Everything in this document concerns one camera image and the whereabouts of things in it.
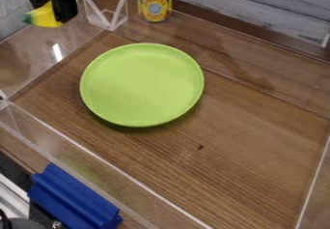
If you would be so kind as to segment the yellow toy banana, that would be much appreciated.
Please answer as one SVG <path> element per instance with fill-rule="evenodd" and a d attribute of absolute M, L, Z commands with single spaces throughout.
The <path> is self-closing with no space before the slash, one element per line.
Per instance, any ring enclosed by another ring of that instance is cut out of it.
<path fill-rule="evenodd" d="M 40 8 L 23 14 L 20 20 L 27 24 L 44 28 L 58 28 L 64 24 L 55 19 L 52 0 Z"/>

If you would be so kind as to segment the green round plate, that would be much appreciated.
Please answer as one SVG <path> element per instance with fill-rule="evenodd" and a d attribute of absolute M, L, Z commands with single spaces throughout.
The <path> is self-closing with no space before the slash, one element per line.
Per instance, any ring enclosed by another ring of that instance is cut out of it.
<path fill-rule="evenodd" d="M 87 65 L 80 96 L 88 110 L 124 127 L 162 125 L 183 116 L 203 91 L 202 67 L 182 50 L 158 43 L 130 43 Z"/>

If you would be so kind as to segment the yellow blue labelled can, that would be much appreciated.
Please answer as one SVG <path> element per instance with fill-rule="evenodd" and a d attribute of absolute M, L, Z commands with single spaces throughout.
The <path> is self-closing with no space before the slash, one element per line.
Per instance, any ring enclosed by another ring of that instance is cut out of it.
<path fill-rule="evenodd" d="M 152 23 L 170 18 L 171 8 L 172 0 L 138 0 L 138 12 L 143 19 Z"/>

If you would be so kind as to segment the blue plastic clamp block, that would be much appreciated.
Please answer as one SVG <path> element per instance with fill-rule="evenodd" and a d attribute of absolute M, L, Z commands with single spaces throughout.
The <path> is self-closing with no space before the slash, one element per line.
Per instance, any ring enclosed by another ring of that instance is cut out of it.
<path fill-rule="evenodd" d="M 31 180 L 29 199 L 68 229 L 118 229 L 120 209 L 55 164 Z"/>

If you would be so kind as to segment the clear acrylic corner bracket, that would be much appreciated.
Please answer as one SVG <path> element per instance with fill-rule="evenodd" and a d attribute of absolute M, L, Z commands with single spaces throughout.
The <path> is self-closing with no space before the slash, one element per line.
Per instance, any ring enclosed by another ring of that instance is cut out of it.
<path fill-rule="evenodd" d="M 114 32 L 128 21 L 128 0 L 119 0 L 115 11 L 100 9 L 92 0 L 83 0 L 88 23 Z"/>

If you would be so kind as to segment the clear acrylic enclosure wall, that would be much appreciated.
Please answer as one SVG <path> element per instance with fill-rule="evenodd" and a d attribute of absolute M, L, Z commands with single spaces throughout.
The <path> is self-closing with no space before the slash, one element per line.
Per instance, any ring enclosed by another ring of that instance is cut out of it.
<path fill-rule="evenodd" d="M 0 91 L 0 148 L 35 174 L 52 163 L 120 209 L 119 229 L 213 229 Z"/>

